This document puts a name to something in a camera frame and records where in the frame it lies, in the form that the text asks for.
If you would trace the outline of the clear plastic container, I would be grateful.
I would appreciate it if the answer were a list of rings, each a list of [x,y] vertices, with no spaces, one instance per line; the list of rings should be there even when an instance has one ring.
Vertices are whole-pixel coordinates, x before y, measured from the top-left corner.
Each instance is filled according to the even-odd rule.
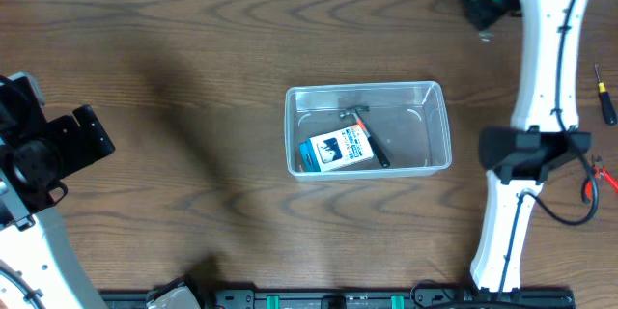
[[[299,144],[356,125],[342,110],[368,105],[360,116],[391,165],[374,158],[327,172],[308,172]],[[293,87],[285,97],[284,140],[289,172],[299,181],[430,176],[452,163],[450,129],[441,87],[434,81]]]

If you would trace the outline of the black yellow screwdriver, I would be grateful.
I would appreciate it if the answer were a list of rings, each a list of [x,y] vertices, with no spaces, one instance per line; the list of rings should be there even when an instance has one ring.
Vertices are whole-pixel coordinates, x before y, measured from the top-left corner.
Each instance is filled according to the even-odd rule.
[[[612,104],[610,94],[601,80],[600,69],[597,63],[594,64],[594,72],[597,78],[598,97],[604,122],[609,126],[615,126],[617,124],[617,114]]]

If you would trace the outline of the small claw hammer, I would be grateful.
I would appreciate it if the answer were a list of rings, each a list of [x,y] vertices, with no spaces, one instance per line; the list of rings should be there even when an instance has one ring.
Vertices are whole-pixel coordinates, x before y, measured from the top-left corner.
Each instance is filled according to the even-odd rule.
[[[386,154],[384,153],[384,151],[382,150],[382,148],[380,147],[376,139],[373,137],[371,130],[366,126],[366,123],[360,116],[361,112],[369,112],[369,111],[370,111],[370,107],[368,105],[356,105],[356,106],[347,108],[345,110],[342,110],[339,113],[339,117],[341,119],[344,119],[348,116],[352,116],[354,118],[355,123],[358,126],[360,126],[361,130],[364,132],[365,136],[367,137],[368,143],[374,153],[375,158],[379,162],[380,166],[382,168],[389,168],[391,165],[389,159],[387,158]]]

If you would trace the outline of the blue white screw box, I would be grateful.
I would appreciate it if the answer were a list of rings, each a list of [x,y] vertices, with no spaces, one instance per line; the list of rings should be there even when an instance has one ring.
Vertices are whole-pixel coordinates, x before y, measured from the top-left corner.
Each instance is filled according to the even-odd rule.
[[[308,172],[327,172],[374,158],[361,126],[347,126],[308,138],[298,146]]]

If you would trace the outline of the red handled pliers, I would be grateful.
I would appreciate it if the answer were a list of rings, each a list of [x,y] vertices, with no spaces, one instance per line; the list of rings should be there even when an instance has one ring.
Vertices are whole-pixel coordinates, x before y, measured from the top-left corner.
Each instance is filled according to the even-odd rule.
[[[617,192],[617,179],[612,176],[604,166],[602,158],[599,155],[592,155],[592,173],[595,183],[607,183],[614,192]],[[589,178],[586,178],[582,184],[581,199],[584,204],[592,201],[592,184]]]

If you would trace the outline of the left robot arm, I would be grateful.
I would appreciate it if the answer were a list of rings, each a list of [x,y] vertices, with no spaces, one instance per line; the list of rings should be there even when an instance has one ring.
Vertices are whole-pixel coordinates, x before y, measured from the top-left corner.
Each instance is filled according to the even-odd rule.
[[[115,146],[89,105],[48,121],[34,77],[1,79],[1,300],[9,308],[102,308],[70,245],[54,190]]]

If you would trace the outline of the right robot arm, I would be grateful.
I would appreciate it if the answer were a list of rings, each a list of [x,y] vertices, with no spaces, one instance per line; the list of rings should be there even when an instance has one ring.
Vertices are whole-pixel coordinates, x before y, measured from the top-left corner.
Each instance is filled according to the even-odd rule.
[[[503,15],[523,25],[520,84],[509,126],[484,128],[479,159],[488,199],[470,274],[476,289],[500,299],[520,289],[520,259],[534,207],[551,171],[577,160],[585,174],[591,135],[579,129],[576,71],[588,0],[458,0],[484,31]]]

